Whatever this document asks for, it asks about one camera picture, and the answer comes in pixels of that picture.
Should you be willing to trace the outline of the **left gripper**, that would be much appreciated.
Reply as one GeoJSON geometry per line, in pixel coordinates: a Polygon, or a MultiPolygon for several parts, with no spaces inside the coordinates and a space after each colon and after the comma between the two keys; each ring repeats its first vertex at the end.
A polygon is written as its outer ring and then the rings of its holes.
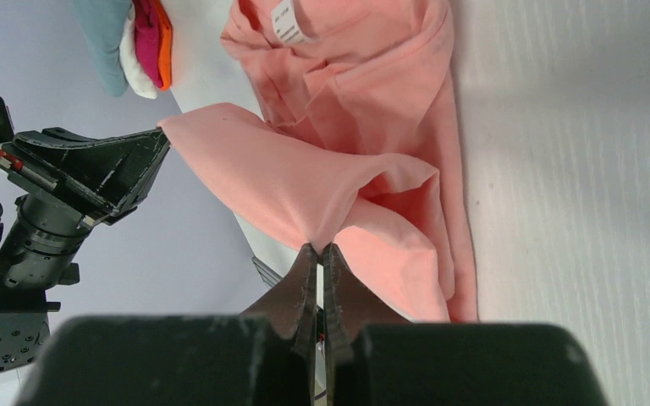
{"type": "Polygon", "coordinates": [[[16,134],[0,150],[0,168],[29,197],[78,228],[94,228],[136,209],[169,147],[159,128],[92,139],[54,127],[16,134]]]}

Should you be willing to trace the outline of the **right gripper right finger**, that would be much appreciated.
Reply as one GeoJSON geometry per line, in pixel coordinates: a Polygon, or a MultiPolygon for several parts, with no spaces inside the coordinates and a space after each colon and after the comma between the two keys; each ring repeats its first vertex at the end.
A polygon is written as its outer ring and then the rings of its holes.
{"type": "Polygon", "coordinates": [[[586,351],[551,324],[415,323],[330,244],[322,253],[331,405],[605,405],[586,351]]]}

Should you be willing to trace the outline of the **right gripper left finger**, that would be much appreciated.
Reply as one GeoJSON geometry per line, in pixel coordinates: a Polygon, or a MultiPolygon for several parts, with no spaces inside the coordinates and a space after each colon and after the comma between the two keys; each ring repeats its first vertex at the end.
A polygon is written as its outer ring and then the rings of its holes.
{"type": "Polygon", "coordinates": [[[311,405],[317,252],[238,315],[84,316],[47,341],[19,405],[311,405]]]}

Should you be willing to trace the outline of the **salmon pink t-shirt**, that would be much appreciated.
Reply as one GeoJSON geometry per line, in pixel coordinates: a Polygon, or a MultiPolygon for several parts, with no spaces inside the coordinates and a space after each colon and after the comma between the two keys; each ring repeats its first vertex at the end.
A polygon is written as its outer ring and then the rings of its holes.
{"type": "Polygon", "coordinates": [[[281,244],[336,244],[400,313],[475,321],[449,3],[237,1],[221,42],[261,111],[162,121],[202,183],[281,244]]]}

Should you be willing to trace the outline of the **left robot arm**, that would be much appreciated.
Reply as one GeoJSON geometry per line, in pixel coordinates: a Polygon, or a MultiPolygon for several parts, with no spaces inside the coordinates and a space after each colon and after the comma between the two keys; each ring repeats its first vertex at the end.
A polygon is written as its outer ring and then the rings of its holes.
{"type": "Polygon", "coordinates": [[[74,257],[93,229],[147,197],[170,144],[161,129],[91,139],[61,128],[0,141],[0,173],[21,188],[16,218],[0,210],[0,405],[12,405],[59,310],[47,291],[80,280],[74,257]]]}

